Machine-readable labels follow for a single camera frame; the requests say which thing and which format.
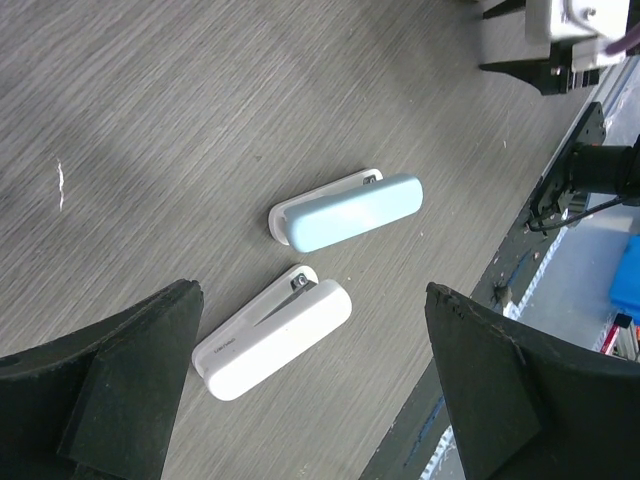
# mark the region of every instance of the table surface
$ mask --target table surface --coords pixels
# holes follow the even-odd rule
[[[431,359],[427,282],[471,291],[586,98],[480,72],[546,50],[480,11],[3,2],[0,356],[183,277],[201,339],[307,263],[351,319],[230,403],[191,369],[164,478],[357,479]],[[271,239],[270,206],[366,167],[417,175],[421,211],[309,255]]]

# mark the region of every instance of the blue storage bin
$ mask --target blue storage bin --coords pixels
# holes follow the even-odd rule
[[[631,237],[609,291],[611,303],[621,312],[640,319],[640,235]]]

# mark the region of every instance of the blue object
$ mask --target blue object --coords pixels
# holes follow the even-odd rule
[[[640,236],[631,237],[609,291],[611,303],[640,319]]]
[[[422,185],[398,174],[336,195],[294,205],[285,211],[289,244],[313,252],[417,212]]]

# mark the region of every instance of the light blue stapler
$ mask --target light blue stapler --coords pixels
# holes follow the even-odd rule
[[[417,212],[422,185],[404,173],[382,178],[368,169],[279,203],[269,212],[271,235],[313,252]]]

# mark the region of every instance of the white device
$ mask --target white device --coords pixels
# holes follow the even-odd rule
[[[527,0],[525,36],[534,45],[584,38],[572,47],[573,72],[621,63],[605,48],[626,34],[630,0]]]
[[[297,265],[205,338],[192,361],[218,399],[238,398],[342,325],[349,294]]]
[[[571,38],[622,38],[629,0],[527,0],[525,36],[532,44]]]

